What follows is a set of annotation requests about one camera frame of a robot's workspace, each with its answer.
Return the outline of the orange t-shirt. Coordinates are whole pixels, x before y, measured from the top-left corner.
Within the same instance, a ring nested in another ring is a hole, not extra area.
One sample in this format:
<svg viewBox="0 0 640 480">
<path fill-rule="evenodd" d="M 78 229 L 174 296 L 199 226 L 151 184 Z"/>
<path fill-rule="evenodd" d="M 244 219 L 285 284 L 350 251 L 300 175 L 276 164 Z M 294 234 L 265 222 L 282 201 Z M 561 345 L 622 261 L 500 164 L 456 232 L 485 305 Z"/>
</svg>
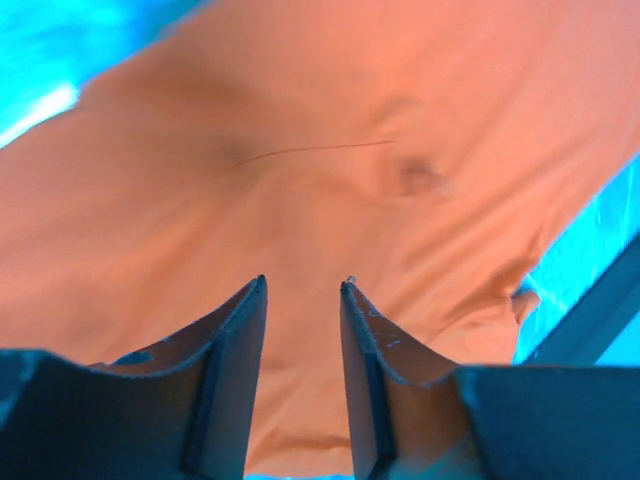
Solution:
<svg viewBox="0 0 640 480">
<path fill-rule="evenodd" d="M 110 362 L 269 287 L 247 467 L 350 474 L 339 287 L 508 363 L 639 149 L 635 1 L 219 1 L 1 152 L 1 343 Z"/>
</svg>

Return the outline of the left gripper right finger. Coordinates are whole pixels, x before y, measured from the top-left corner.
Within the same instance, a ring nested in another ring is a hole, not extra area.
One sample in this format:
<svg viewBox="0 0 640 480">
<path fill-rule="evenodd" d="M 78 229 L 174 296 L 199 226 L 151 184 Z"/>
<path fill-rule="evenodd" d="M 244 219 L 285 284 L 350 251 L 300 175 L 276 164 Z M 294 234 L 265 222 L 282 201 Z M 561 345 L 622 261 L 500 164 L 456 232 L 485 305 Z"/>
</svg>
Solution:
<svg viewBox="0 0 640 480">
<path fill-rule="evenodd" d="M 635 479 L 639 372 L 459 365 L 341 287 L 359 479 Z"/>
</svg>

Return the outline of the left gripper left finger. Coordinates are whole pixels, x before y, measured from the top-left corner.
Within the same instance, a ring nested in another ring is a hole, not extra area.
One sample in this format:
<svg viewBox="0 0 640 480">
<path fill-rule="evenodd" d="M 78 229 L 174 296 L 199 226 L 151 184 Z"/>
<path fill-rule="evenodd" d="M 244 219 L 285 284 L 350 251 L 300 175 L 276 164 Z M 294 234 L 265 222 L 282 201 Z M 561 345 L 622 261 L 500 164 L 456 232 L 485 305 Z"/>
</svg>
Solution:
<svg viewBox="0 0 640 480">
<path fill-rule="evenodd" d="M 263 347 L 264 277 L 113 364 L 1 353 L 5 479 L 240 479 Z"/>
</svg>

